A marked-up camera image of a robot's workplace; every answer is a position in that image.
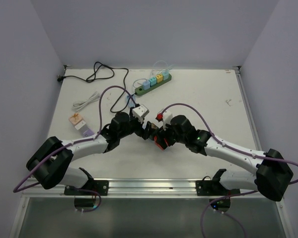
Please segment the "red cube plug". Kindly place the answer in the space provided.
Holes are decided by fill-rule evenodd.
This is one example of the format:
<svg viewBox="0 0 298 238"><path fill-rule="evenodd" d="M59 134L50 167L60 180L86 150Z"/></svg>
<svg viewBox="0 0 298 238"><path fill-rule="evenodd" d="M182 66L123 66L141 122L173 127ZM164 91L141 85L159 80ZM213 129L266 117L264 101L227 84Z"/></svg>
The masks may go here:
<svg viewBox="0 0 298 238"><path fill-rule="evenodd" d="M167 142L165 141L164 138L160 138L155 136L154 137L154 143L156 146L158 146L161 150L165 150L168 147Z"/></svg>

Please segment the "purple power strip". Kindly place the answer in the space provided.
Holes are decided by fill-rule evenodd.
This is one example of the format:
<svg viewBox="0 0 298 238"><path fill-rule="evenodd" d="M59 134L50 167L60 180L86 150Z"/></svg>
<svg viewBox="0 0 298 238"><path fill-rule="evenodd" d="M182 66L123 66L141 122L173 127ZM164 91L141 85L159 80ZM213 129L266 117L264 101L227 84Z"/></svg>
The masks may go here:
<svg viewBox="0 0 298 238"><path fill-rule="evenodd" d="M94 132L89 127L82 127L79 131L84 138L94 135Z"/></svg>

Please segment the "pink deer cube socket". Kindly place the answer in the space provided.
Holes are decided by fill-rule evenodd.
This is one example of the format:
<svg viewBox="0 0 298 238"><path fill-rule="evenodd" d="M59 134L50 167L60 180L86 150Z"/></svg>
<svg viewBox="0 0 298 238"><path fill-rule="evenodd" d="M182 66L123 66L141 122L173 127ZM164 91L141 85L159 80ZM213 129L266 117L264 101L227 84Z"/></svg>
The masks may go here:
<svg viewBox="0 0 298 238"><path fill-rule="evenodd" d="M74 113L69 117L69 122L76 130L82 130L86 126L86 122L79 113Z"/></svg>

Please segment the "dark green cube plug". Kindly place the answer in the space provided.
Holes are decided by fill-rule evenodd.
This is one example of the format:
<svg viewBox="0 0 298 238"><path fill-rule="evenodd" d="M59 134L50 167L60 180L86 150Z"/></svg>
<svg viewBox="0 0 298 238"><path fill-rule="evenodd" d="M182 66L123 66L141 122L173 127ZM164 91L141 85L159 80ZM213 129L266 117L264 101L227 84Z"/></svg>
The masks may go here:
<svg viewBox="0 0 298 238"><path fill-rule="evenodd" d="M150 128L153 130L159 129L159 127L157 125L155 125L154 123L150 123Z"/></svg>

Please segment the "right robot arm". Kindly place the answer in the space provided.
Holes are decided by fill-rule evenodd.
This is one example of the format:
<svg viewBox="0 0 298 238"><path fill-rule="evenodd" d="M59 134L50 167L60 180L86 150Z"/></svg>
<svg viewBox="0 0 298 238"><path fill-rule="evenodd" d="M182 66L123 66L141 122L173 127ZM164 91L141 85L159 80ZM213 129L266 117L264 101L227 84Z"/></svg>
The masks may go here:
<svg viewBox="0 0 298 238"><path fill-rule="evenodd" d="M153 140L162 150L181 143L193 153L222 159L243 169L239 172L218 170L211 183L215 194L247 189L258 191L272 201L283 198L294 173L279 151L251 150L228 143L209 131L196 129L184 115L174 117L159 113L156 120L161 121L163 126Z"/></svg>

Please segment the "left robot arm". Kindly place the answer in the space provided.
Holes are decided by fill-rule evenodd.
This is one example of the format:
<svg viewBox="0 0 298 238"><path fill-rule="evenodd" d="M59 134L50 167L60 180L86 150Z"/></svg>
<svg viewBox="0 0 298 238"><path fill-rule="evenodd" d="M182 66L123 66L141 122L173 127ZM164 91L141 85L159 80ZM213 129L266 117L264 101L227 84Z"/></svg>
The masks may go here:
<svg viewBox="0 0 298 238"><path fill-rule="evenodd" d="M133 133L148 139L151 130L149 121L143 123L127 113L117 113L99 134L72 141L49 137L29 159L26 168L44 189L61 184L86 195L94 189L94 179L83 168L71 168L70 163L89 155L110 152L119 146L122 138Z"/></svg>

